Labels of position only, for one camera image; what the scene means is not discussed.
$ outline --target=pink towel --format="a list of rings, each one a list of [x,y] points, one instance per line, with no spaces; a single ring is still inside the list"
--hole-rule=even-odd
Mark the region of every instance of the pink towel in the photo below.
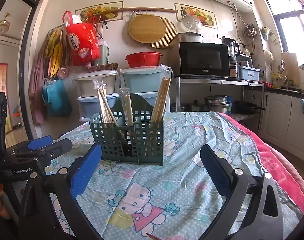
[[[288,196],[301,208],[302,212],[304,213],[304,194],[300,188],[300,185],[282,165],[278,158],[255,133],[245,128],[228,115],[222,113],[220,114],[228,119],[238,129],[251,136],[257,146],[264,168],[266,168],[266,170],[272,174],[279,186],[287,192]]]

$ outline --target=red bag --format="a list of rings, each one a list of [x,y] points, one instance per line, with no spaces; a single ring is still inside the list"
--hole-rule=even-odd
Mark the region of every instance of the red bag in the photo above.
[[[69,18],[67,23],[70,24],[66,27],[67,39],[72,49],[72,61],[74,66],[86,65],[88,62],[100,58],[99,45],[96,40],[93,25],[90,23],[73,23],[71,12],[65,12],[62,20],[64,21],[65,14]]]

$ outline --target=blue gripper pad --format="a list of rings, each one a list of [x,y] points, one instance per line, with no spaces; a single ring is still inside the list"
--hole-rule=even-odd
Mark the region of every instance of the blue gripper pad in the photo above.
[[[98,144],[93,144],[84,157],[82,157],[83,162],[80,164],[79,168],[71,178],[70,193],[73,199],[76,199],[78,195],[83,194],[93,172],[101,160],[101,157],[102,150]]]
[[[208,144],[202,146],[200,157],[219,194],[229,198],[231,195],[231,177],[229,174],[231,174],[233,168],[227,160],[217,157]]]
[[[53,143],[53,138],[51,136],[45,136],[32,140],[28,144],[28,148],[32,151],[40,149],[42,147],[48,146]]]

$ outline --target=microwave oven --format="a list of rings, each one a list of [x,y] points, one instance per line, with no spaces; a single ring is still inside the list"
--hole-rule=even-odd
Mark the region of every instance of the microwave oven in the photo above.
[[[169,52],[174,76],[230,77],[228,47],[205,42],[179,42]]]

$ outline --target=fruit picture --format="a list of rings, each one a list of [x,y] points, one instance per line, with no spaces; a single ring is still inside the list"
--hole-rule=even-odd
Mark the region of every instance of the fruit picture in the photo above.
[[[176,13],[177,21],[182,21],[184,15],[190,14],[198,18],[203,26],[217,29],[217,23],[213,12],[179,3],[174,3],[174,6],[175,9],[178,10],[178,13]]]
[[[115,21],[123,19],[123,12],[113,11],[123,8],[123,1],[103,3],[82,8],[75,11],[75,14],[81,16],[82,22],[94,23],[97,21]]]

